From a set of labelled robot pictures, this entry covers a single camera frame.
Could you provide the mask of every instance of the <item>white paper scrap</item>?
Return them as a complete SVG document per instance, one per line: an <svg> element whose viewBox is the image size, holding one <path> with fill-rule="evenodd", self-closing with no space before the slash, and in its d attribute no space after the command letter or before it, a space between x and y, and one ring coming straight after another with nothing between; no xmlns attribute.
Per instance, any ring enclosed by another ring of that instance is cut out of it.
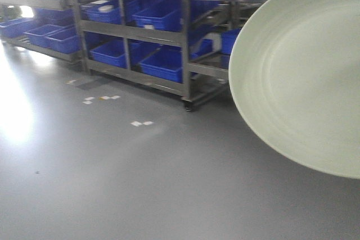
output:
<svg viewBox="0 0 360 240"><path fill-rule="evenodd" d="M68 81L66 84L74 84L77 80Z"/></svg>
<svg viewBox="0 0 360 240"><path fill-rule="evenodd" d="M145 29L155 29L153 25L144 25Z"/></svg>
<svg viewBox="0 0 360 240"><path fill-rule="evenodd" d="M131 123L133 126L141 126L142 123L138 122L138 121L134 121Z"/></svg>

